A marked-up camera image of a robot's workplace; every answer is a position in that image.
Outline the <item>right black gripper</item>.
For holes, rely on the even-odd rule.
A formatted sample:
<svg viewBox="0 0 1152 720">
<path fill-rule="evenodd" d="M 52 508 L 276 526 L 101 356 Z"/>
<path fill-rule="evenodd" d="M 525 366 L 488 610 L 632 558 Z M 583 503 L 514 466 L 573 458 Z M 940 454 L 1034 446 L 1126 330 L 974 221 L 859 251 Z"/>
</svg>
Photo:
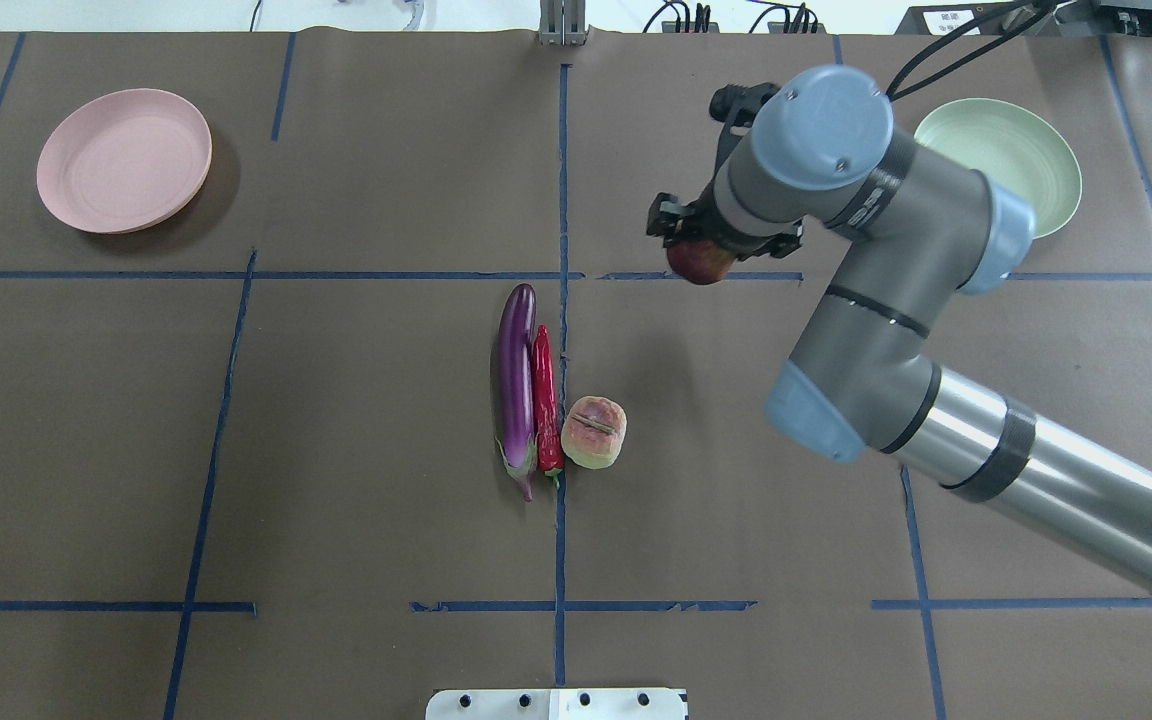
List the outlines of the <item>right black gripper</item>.
<svg viewBox="0 0 1152 720">
<path fill-rule="evenodd" d="M 765 223 L 755 217 L 723 215 L 712 194 L 682 204 L 679 196 L 658 194 L 646 214 L 646 234 L 662 238 L 664 249 L 677 243 L 707 241 L 736 260 L 750 258 L 785 259 L 803 247 L 804 228 L 799 220 L 790 223 Z"/>
</svg>

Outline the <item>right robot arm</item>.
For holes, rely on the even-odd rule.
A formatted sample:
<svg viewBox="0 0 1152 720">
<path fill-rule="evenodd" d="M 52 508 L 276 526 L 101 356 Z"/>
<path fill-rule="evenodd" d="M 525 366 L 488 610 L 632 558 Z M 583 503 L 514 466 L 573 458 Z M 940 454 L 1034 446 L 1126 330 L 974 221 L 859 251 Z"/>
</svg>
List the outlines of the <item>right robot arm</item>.
<svg viewBox="0 0 1152 720">
<path fill-rule="evenodd" d="M 925 355 L 952 296 L 996 290 L 1025 259 L 1028 202 L 919 145 L 847 65 L 719 88 L 708 114 L 723 128 L 707 187 L 647 213 L 673 273 L 714 285 L 786 258 L 806 217 L 849 242 L 765 401 L 773 427 L 836 462 L 896 457 L 1152 596 L 1152 471 Z"/>
</svg>

